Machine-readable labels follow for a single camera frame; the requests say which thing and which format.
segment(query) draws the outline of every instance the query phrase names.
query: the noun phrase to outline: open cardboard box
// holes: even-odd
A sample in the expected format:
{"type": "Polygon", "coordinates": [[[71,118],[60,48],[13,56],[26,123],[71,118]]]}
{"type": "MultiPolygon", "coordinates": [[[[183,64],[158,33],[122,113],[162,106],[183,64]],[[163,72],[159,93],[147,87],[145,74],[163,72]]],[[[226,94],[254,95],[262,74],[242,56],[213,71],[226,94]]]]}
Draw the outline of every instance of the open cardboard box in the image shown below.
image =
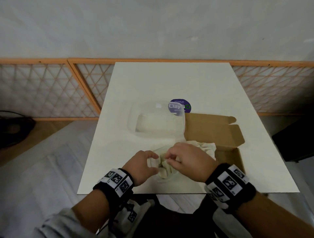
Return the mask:
{"type": "Polygon", "coordinates": [[[184,137],[187,141],[215,143],[216,160],[220,163],[235,164],[244,173],[244,166],[238,146],[245,141],[239,125],[233,124],[233,116],[185,113],[184,137]]]}

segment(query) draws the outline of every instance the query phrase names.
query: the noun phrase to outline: hand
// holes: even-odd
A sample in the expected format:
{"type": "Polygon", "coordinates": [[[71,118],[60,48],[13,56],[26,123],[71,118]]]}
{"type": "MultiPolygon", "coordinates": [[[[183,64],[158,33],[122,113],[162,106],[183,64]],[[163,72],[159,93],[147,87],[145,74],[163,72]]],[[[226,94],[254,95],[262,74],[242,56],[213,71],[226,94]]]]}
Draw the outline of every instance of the hand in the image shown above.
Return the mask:
{"type": "Polygon", "coordinates": [[[159,156],[151,150],[137,152],[122,168],[129,172],[134,180],[134,186],[144,183],[149,177],[158,173],[158,168],[147,166],[147,159],[158,159],[159,156]]]}
{"type": "Polygon", "coordinates": [[[200,148],[187,143],[176,143],[167,151],[165,159],[181,174],[203,183],[218,166],[218,162],[200,148]]]}

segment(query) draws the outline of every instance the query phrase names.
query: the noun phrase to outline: white table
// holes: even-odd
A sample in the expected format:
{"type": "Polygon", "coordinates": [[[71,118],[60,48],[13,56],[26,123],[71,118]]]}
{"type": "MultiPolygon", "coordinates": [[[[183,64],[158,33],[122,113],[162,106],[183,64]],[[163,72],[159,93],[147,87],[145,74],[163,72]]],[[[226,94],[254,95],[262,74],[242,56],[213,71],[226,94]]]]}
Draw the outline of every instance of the white table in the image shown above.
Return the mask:
{"type": "MultiPolygon", "coordinates": [[[[193,113],[234,116],[245,143],[239,147],[251,183],[260,192],[299,192],[261,120],[228,63],[115,64],[89,151],[78,194],[87,194],[111,168],[122,167],[138,150],[157,149],[173,139],[145,141],[126,129],[133,101],[185,99],[193,113]]],[[[164,185],[157,193],[202,193],[185,180],[180,188],[164,185]]],[[[135,193],[152,191],[149,183],[135,193]]]]}

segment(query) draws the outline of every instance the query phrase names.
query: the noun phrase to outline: jacket sleeve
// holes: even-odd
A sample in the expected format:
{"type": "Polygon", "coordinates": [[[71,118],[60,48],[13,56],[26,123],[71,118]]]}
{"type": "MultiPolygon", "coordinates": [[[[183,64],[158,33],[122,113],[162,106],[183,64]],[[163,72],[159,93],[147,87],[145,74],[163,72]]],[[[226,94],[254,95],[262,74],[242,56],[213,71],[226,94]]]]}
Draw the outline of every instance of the jacket sleeve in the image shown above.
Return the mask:
{"type": "Polygon", "coordinates": [[[81,226],[72,209],[65,208],[50,216],[41,227],[35,228],[32,237],[96,238],[97,235],[81,226]]]}

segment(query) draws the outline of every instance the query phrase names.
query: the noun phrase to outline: wristband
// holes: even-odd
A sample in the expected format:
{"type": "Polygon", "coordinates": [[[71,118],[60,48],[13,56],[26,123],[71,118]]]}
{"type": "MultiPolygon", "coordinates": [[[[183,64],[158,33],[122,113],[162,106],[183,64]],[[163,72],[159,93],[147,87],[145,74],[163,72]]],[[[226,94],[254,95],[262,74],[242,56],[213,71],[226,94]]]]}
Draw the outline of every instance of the wristband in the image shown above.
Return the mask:
{"type": "Polygon", "coordinates": [[[132,176],[124,169],[111,169],[98,183],[93,187],[102,191],[108,202],[109,209],[112,212],[115,208],[124,202],[127,202],[132,196],[134,181],[132,176]]]}
{"type": "Polygon", "coordinates": [[[218,165],[205,183],[205,191],[227,214],[252,200],[256,194],[249,178],[237,166],[227,163],[218,165]]]}

